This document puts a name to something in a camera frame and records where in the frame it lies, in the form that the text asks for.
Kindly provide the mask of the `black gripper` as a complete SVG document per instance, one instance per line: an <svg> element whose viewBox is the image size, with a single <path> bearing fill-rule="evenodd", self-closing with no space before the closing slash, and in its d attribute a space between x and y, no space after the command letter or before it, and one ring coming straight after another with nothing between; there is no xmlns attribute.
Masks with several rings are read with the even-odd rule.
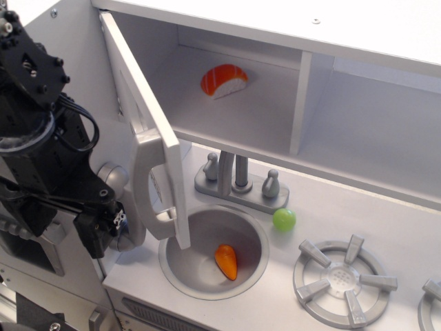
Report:
<svg viewBox="0 0 441 331"><path fill-rule="evenodd" d="M20 124L1 120L1 158L12 173L1 178L1 202L36 237L43 234L59 210L76 213L74 227L93 259L121 233L123 204L91 169L89 160L99 140L82 120L92 115L75 103L56 103L49 112L21 113Z"/></svg>

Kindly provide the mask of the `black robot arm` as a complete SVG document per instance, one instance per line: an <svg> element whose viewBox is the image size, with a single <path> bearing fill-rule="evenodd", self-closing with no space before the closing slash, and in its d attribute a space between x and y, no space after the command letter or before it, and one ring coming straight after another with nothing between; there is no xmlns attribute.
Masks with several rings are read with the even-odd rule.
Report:
<svg viewBox="0 0 441 331"><path fill-rule="evenodd" d="M85 131L90 113L63 88L63 60L33 41L19 15L1 7L1 158L12 178L1 179L1 203L40 237L59 210L94 259L120 233L125 213L115 193L93 173L89 158L100 133Z"/></svg>

